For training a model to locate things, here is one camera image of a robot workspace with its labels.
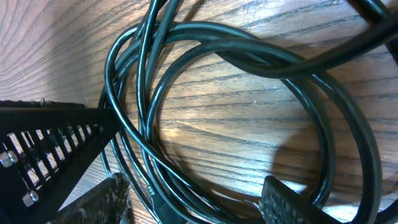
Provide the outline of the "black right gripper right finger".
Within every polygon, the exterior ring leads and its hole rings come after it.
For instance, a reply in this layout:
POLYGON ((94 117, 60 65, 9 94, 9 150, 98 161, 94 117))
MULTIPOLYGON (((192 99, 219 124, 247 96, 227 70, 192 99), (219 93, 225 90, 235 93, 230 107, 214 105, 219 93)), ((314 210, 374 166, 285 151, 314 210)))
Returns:
POLYGON ((259 208, 271 224, 340 223, 271 175, 264 179, 259 208))

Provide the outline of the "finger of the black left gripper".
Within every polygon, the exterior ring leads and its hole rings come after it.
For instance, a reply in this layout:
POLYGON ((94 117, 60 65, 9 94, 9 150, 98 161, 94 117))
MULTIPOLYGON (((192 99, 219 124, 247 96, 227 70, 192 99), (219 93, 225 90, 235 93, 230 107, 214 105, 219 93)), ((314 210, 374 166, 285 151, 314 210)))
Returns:
POLYGON ((110 108, 1 102, 1 223, 54 219, 119 130, 110 108))

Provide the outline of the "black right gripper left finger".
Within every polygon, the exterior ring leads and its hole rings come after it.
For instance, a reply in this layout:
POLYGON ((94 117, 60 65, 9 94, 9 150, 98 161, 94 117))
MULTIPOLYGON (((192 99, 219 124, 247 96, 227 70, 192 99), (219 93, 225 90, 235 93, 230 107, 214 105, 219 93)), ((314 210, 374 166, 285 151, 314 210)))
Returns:
POLYGON ((127 222, 129 181, 114 173, 71 204, 61 209, 51 224, 105 224, 127 222))

